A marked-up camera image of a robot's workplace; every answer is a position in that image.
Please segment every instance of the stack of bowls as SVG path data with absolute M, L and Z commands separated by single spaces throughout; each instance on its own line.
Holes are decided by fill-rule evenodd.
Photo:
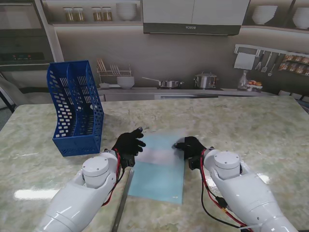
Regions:
M 252 19 L 256 24 L 264 25 L 275 16 L 277 8 L 278 6 L 257 6 Z
M 123 21 L 132 21 L 137 14 L 136 3 L 121 2 L 116 3 L 117 15 Z
M 309 28 L 309 8 L 299 7 L 293 17 L 293 22 L 299 29 Z
M 134 76 L 118 76 L 117 84 L 124 89 L 129 89 L 134 86 Z

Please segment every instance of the blue plastic file holder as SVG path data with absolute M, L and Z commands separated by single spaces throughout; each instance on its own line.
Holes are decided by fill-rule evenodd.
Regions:
M 47 83 L 57 112 L 53 141 L 61 154 L 99 153 L 104 112 L 89 62 L 51 63 Z

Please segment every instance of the saucepan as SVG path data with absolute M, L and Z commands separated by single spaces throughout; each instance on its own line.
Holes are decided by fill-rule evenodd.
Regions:
M 160 88 L 180 88 L 184 82 L 180 81 L 159 81 L 151 78 L 142 77 L 143 79 L 158 81 Z
M 210 73 L 201 73 L 195 76 L 195 88 L 216 88 L 217 76 Z

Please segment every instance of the marble countertop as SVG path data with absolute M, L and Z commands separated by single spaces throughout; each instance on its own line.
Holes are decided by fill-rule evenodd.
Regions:
M 222 96 L 275 96 L 267 92 L 239 91 L 232 88 L 219 89 L 157 89 L 157 88 L 132 88 L 132 89 L 98 89 L 99 95 L 103 94 L 164 94 L 164 95 L 222 95 Z
M 241 97 L 104 102 L 101 149 L 123 132 L 183 129 L 204 146 L 240 154 L 269 184 L 280 208 L 299 230 L 309 229 L 309 116 L 292 97 Z M 52 142 L 54 106 L 18 107 L 0 131 L 0 231 L 31 231 L 52 196 L 90 156 L 63 158 Z M 110 231 L 125 181 L 85 232 Z M 211 180 L 213 191 L 218 189 Z M 187 165 L 183 204 L 128 196 L 119 232 L 239 231 L 209 218 L 200 203 L 201 179 Z M 232 222 L 204 196 L 214 216 Z

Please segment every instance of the black glove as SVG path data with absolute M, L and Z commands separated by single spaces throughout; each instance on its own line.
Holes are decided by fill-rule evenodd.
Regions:
M 175 148 L 184 151 L 184 159 L 200 157 L 203 150 L 206 149 L 196 137 L 190 136 L 184 138 L 184 143 L 177 143 Z
M 131 133 L 121 134 L 112 147 L 112 150 L 117 150 L 121 157 L 124 154 L 137 156 L 139 152 L 143 151 L 142 147 L 146 146 L 144 142 L 138 140 L 144 137 L 142 131 L 143 128 L 139 127 Z

